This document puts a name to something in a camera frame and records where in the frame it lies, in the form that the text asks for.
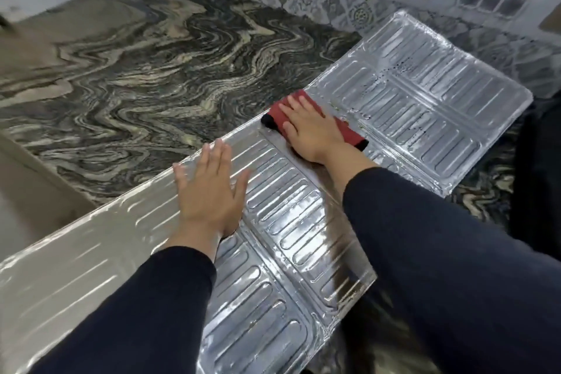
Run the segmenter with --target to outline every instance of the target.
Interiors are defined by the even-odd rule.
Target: right hand
[[[345,144],[335,119],[322,116],[304,96],[299,101],[289,96],[288,103],[290,107],[281,104],[280,109],[290,120],[282,125],[289,143],[306,160],[325,164],[329,152]]]

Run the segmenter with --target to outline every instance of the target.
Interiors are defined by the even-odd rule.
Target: black marble countertop
[[[0,129],[100,204],[305,87],[360,40],[247,0],[75,0],[21,28],[47,37],[22,56],[32,68],[0,78]],[[449,197],[503,228],[518,124]]]

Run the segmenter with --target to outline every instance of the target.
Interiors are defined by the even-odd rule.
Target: left hand
[[[173,165],[179,197],[179,228],[165,247],[193,247],[214,260],[216,248],[212,247],[217,247],[221,238],[237,229],[245,205],[250,171],[244,170],[232,189],[231,167],[232,148],[221,139],[216,140],[212,151],[208,144],[203,145],[191,180],[187,179],[182,165]]]

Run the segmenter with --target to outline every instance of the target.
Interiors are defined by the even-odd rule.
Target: finger
[[[195,178],[204,174],[207,171],[210,157],[210,145],[207,143],[202,146],[201,156],[197,162],[195,169]]]
[[[222,158],[222,150],[224,149],[224,144],[222,139],[217,139],[214,141],[214,148],[210,152],[209,167],[208,172],[211,174],[218,173],[218,168],[220,167],[220,160]]]
[[[185,189],[188,185],[185,167],[183,167],[179,163],[173,163],[173,175],[175,176],[177,193],[179,193],[181,190]]]
[[[286,132],[288,141],[290,143],[294,142],[294,140],[298,137],[298,131],[296,130],[294,125],[291,122],[284,122],[282,126],[284,131]]]
[[[287,107],[286,105],[279,104],[279,108],[282,112],[284,112],[284,115],[288,117],[290,122],[298,129],[298,124],[300,124],[302,120],[298,113],[292,108]]]
[[[247,184],[249,183],[250,176],[251,171],[246,169],[240,173],[240,176],[238,176],[238,179],[236,180],[236,186],[234,187],[234,200],[240,209],[243,209],[245,206],[245,194],[247,192]]]
[[[301,96],[300,97],[300,104],[302,105],[302,107],[309,112],[312,115],[320,115],[319,112],[317,112],[317,110],[314,108],[314,106],[304,97]]]
[[[220,167],[218,168],[218,174],[230,177],[230,171],[232,170],[232,147],[228,144],[224,144],[222,148],[222,158],[220,160]]]
[[[303,111],[302,105],[292,95],[288,96],[288,103],[290,104],[291,108],[296,112]]]

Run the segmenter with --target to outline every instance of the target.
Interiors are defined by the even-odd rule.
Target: kitchen counter
[[[446,35],[441,23],[429,25]],[[0,129],[98,204],[304,87],[360,40],[247,0],[74,0],[20,28],[27,38],[12,42],[15,52],[0,50]],[[473,46],[465,36],[452,41]],[[505,68],[502,58],[493,59],[486,61]],[[519,126],[449,197],[503,228]],[[377,292],[349,322],[366,317],[373,328],[393,331],[392,343],[411,342],[391,312]],[[311,368],[346,370],[346,328],[344,322]],[[387,345],[378,347],[385,356],[377,363],[385,357],[385,366],[397,370]],[[373,361],[375,351],[364,352],[359,359]],[[435,370],[426,359],[409,358],[399,364]]]

